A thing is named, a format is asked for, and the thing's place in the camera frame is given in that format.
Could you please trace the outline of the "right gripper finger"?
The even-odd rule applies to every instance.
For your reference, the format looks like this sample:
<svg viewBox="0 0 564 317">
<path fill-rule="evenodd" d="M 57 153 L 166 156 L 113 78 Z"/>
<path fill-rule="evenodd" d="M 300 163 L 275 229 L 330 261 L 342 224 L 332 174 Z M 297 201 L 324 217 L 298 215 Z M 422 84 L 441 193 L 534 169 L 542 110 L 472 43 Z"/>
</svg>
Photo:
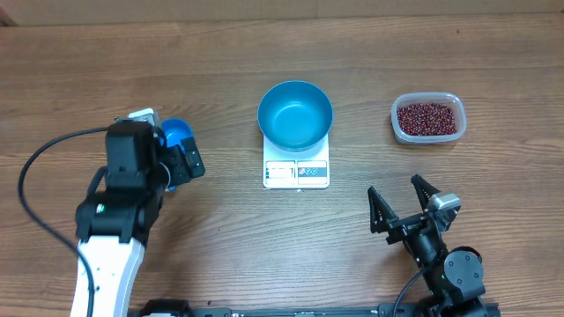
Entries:
<svg viewBox="0 0 564 317">
<path fill-rule="evenodd" d="M 398 221 L 396 213 L 382 198 L 375 187 L 367 190 L 370 208 L 370 231 L 371 233 L 383 233 L 389 231 L 394 223 Z"/>
<path fill-rule="evenodd" d="M 411 183 L 416 191 L 421 209 L 425 210 L 428 206 L 430 198 L 433 195 L 438 194 L 440 190 L 432 186 L 418 174 L 415 174 L 411 177 Z"/>
</svg>

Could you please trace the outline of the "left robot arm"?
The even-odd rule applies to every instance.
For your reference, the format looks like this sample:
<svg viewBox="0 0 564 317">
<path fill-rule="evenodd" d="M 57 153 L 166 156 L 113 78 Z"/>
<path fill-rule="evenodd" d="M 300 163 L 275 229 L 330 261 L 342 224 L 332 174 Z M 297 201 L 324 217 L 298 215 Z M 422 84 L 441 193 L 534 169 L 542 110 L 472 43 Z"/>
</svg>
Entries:
<svg viewBox="0 0 564 317">
<path fill-rule="evenodd" d="M 169 189 L 204 175 L 191 127 L 123 120 L 105 138 L 107 163 L 77 207 L 78 278 L 74 316 L 124 316 L 149 232 Z"/>
</svg>

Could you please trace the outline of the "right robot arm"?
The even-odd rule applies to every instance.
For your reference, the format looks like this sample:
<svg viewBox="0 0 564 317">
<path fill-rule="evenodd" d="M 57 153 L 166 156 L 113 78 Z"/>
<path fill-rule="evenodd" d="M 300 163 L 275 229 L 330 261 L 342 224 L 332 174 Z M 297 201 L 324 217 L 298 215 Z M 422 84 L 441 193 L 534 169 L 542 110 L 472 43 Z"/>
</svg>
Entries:
<svg viewBox="0 0 564 317">
<path fill-rule="evenodd" d="M 497 306 L 488 306 L 481 296 L 483 259 L 472 247 L 447 248 L 442 235 L 461 209 L 453 192 L 432 186 L 423 177 L 411 177 L 421 212 L 400 218 L 376 188 L 367 190 L 370 231 L 386 233 L 386 241 L 402 243 L 416 262 L 418 272 L 397 295 L 392 316 L 496 316 Z"/>
</svg>

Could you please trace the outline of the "blue plastic scoop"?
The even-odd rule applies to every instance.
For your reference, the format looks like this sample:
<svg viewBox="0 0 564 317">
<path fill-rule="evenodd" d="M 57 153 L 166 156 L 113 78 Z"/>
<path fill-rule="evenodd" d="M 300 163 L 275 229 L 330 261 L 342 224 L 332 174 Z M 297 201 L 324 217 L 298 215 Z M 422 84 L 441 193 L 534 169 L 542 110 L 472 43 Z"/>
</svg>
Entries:
<svg viewBox="0 0 564 317">
<path fill-rule="evenodd" d="M 182 152 L 182 159 L 184 159 L 181 169 L 173 168 L 172 180 L 167 191 L 174 191 L 176 187 L 190 182 L 193 178 L 191 172 L 193 159 L 191 156 L 196 152 L 197 147 L 194 133 L 190 125 L 183 119 L 166 119 L 162 122 L 162 129 L 167 140 L 167 147 L 178 145 Z"/>
</svg>

